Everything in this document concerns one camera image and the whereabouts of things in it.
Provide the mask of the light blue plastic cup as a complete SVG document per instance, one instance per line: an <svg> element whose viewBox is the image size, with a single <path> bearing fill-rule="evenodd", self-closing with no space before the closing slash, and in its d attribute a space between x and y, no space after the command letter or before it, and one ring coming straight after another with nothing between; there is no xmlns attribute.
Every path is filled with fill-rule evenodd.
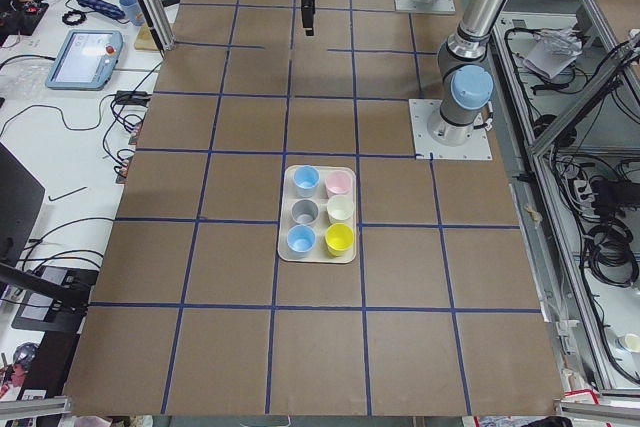
<svg viewBox="0 0 640 427"><path fill-rule="evenodd" d="M313 197L319 185L319 181L319 171L310 165L299 166L293 173L295 190L300 198Z"/></svg>

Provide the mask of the pink plastic cup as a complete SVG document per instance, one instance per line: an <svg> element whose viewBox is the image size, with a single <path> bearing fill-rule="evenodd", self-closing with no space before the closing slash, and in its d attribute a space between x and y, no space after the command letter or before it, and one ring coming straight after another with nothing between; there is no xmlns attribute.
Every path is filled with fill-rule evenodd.
<svg viewBox="0 0 640 427"><path fill-rule="evenodd" d="M325 191L328 198L337 195L349 195L352 191L353 181L350 172L333 170L325 177Z"/></svg>

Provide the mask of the cream white plastic cup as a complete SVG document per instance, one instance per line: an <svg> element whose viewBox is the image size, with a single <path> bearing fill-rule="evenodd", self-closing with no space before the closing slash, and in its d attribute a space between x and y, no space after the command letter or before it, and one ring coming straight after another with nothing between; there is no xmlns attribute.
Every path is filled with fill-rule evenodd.
<svg viewBox="0 0 640 427"><path fill-rule="evenodd" d="M355 204L348 195L334 195L328 200L326 211L331 224L350 223L355 212Z"/></svg>

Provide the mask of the grey plastic cup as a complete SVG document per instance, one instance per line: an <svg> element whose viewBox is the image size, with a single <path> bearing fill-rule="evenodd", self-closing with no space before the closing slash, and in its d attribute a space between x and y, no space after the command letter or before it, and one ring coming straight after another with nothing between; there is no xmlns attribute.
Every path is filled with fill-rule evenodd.
<svg viewBox="0 0 640 427"><path fill-rule="evenodd" d="M298 225L313 225L319 217L319 207L309 198L297 200L291 207L291 217Z"/></svg>

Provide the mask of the yellow plastic cup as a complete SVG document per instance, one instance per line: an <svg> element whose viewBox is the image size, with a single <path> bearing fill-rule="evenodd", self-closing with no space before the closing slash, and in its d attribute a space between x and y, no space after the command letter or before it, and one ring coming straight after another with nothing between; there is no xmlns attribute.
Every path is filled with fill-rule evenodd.
<svg viewBox="0 0 640 427"><path fill-rule="evenodd" d="M354 245L353 229L345 223L331 224L325 233L327 250L333 257L340 257L349 253Z"/></svg>

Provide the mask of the paper cup on shelf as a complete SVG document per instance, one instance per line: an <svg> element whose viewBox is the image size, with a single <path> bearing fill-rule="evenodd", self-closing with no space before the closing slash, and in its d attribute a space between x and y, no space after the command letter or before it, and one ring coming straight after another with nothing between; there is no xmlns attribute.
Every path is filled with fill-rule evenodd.
<svg viewBox="0 0 640 427"><path fill-rule="evenodd" d="M632 354L640 353L640 336L635 333L626 333L617 337L618 346Z"/></svg>

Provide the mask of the wooden stand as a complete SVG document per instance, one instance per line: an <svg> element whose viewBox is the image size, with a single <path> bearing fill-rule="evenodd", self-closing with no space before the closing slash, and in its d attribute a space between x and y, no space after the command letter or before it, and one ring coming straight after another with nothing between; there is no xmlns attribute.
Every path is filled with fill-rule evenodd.
<svg viewBox="0 0 640 427"><path fill-rule="evenodd" d="M163 52L162 42L157 39L157 32L143 24L136 35L134 49L137 51Z"/></svg>

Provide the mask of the blue mug on desk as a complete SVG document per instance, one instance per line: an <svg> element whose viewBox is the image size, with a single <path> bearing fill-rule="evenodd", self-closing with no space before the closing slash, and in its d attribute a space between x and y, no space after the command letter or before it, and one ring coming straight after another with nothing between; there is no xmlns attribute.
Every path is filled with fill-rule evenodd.
<svg viewBox="0 0 640 427"><path fill-rule="evenodd" d="M144 23L144 15L138 0L119 0L119 6L132 25L141 26Z"/></svg>

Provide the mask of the black power adapter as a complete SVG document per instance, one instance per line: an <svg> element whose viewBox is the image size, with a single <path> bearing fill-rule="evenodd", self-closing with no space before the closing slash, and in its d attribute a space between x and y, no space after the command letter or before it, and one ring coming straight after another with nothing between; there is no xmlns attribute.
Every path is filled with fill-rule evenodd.
<svg viewBox="0 0 640 427"><path fill-rule="evenodd" d="M122 91L119 90L114 96L116 105L123 106L146 106L151 95L146 91Z"/></svg>

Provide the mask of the cream plastic tray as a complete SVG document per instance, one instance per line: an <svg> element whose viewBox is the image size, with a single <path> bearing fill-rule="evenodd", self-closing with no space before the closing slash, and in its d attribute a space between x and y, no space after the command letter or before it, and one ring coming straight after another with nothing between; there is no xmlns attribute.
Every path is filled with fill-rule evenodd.
<svg viewBox="0 0 640 427"><path fill-rule="evenodd" d="M346 264L357 253L356 176L346 167L285 171L278 255L288 262Z"/></svg>

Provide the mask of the near blue teach pendant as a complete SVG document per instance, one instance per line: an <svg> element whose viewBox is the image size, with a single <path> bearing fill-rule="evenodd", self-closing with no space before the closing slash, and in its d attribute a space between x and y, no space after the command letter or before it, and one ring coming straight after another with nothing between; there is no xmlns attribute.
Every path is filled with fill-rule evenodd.
<svg viewBox="0 0 640 427"><path fill-rule="evenodd" d="M53 90L102 90L123 48L115 30L72 29L63 42L45 86Z"/></svg>

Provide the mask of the crumpled white paper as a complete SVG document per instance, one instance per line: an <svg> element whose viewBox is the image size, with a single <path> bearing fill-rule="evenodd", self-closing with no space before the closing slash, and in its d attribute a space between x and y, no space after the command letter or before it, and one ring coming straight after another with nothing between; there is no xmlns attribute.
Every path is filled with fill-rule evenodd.
<svg viewBox="0 0 640 427"><path fill-rule="evenodd" d="M582 54L582 41L569 27L541 29L534 36L537 43L524 57L523 66L547 80L554 79Z"/></svg>

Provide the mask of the black allen key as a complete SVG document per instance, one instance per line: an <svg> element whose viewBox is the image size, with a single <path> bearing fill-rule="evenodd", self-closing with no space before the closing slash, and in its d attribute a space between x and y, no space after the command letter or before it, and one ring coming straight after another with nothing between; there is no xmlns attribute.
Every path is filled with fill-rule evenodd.
<svg viewBox="0 0 640 427"><path fill-rule="evenodd" d="M78 193L86 190L87 188L88 188L87 186L83 186L83 187L79 187L79 188L70 190L68 192L61 193L61 194L48 195L47 199L48 199L49 202L57 202L57 201L60 201L60 200L62 200L64 198L67 198L67 197L70 197L72 195L78 194Z"/></svg>

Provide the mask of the black monitor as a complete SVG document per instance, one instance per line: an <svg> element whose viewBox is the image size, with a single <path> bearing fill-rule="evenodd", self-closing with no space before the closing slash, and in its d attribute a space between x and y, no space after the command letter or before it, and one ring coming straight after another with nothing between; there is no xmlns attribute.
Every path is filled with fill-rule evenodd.
<svg viewBox="0 0 640 427"><path fill-rule="evenodd" d="M4 145L1 145L1 261L16 266L43 204L45 189Z"/></svg>

